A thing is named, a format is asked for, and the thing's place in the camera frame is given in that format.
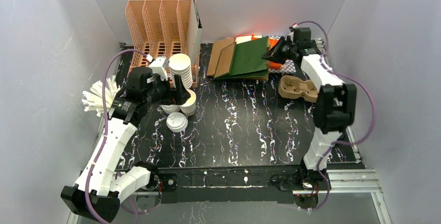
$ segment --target white paper cup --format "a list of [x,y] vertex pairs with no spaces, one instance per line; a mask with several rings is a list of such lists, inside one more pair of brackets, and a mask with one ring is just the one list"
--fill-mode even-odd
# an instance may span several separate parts
[[196,111],[196,93],[190,89],[187,89],[187,91],[190,93],[190,98],[183,105],[179,106],[179,108],[184,115],[190,116]]
[[173,112],[179,112],[179,106],[172,104],[170,106],[161,106],[162,110],[167,114],[172,114]]

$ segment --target white cup lid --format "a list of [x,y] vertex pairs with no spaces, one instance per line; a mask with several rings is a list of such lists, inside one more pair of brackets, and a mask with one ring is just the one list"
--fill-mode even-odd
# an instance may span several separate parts
[[184,114],[173,112],[167,117],[167,126],[173,132],[180,132],[187,127],[188,120]]

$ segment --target brown cardboard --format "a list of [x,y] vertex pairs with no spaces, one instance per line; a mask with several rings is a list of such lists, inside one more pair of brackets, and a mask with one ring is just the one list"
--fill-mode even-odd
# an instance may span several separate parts
[[233,42],[220,51],[219,61],[217,63],[214,78],[230,73],[235,47],[236,43]]
[[216,41],[213,44],[213,49],[211,51],[210,63],[208,64],[207,76],[214,76],[216,73],[217,64],[219,62],[219,56],[221,55],[222,49],[234,43],[233,38],[223,39],[221,41]]
[[317,102],[318,91],[312,80],[303,81],[294,76],[283,76],[279,82],[279,95],[282,98],[296,99],[303,97],[305,101]]

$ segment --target green folder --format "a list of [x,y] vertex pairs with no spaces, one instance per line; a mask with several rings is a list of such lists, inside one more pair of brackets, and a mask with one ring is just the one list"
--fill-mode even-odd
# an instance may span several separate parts
[[236,45],[230,73],[220,76],[224,78],[260,77],[268,73],[266,60],[262,55],[266,52],[268,37],[247,41]]
[[261,71],[256,72],[250,72],[250,73],[243,73],[239,75],[233,75],[233,76],[222,76],[223,79],[230,79],[230,78],[256,78],[256,77],[264,77],[268,74],[268,69],[264,69]]

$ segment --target cable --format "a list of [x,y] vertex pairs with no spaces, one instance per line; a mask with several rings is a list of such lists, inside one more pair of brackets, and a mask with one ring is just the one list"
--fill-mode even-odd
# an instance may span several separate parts
[[127,199],[128,199],[128,202],[130,203],[130,206],[132,206],[132,208],[133,208],[133,210],[135,212],[135,221],[133,221],[133,223],[137,224],[138,223],[138,217],[139,217],[138,211],[136,210],[135,204],[133,203],[132,199],[130,199],[130,197],[127,198]]
[[115,55],[115,57],[112,58],[112,60],[109,63],[109,66],[107,66],[106,72],[104,73],[104,77],[102,79],[102,106],[103,106],[103,111],[104,111],[104,134],[103,134],[103,140],[101,143],[101,146],[98,149],[97,154],[95,155],[95,158],[93,160],[93,163],[90,165],[90,170],[89,173],[87,174],[87,178],[86,178],[86,185],[85,185],[85,197],[86,197],[86,205],[87,205],[87,209],[89,209],[89,212],[92,214],[92,216],[97,219],[99,222],[104,223],[104,224],[108,224],[108,222],[106,220],[104,220],[101,216],[99,216],[99,214],[95,211],[95,209],[92,206],[92,203],[90,202],[90,195],[89,195],[89,184],[90,184],[90,178],[92,177],[92,172],[95,168],[95,163],[98,161],[99,156],[101,155],[102,150],[104,149],[104,145],[106,144],[107,141],[107,133],[109,131],[109,117],[107,116],[107,104],[106,104],[106,81],[107,81],[107,74],[109,73],[110,67],[112,66],[113,62],[115,62],[115,60],[120,56],[123,55],[125,53],[128,52],[138,52],[141,55],[143,55],[144,57],[146,57],[147,55],[144,54],[142,51],[140,50],[136,50],[136,49],[126,49],[123,50],[119,53],[117,53]]
[[315,194],[313,194],[313,196],[316,196],[318,194],[318,191],[320,191],[320,184],[317,184],[317,192]]

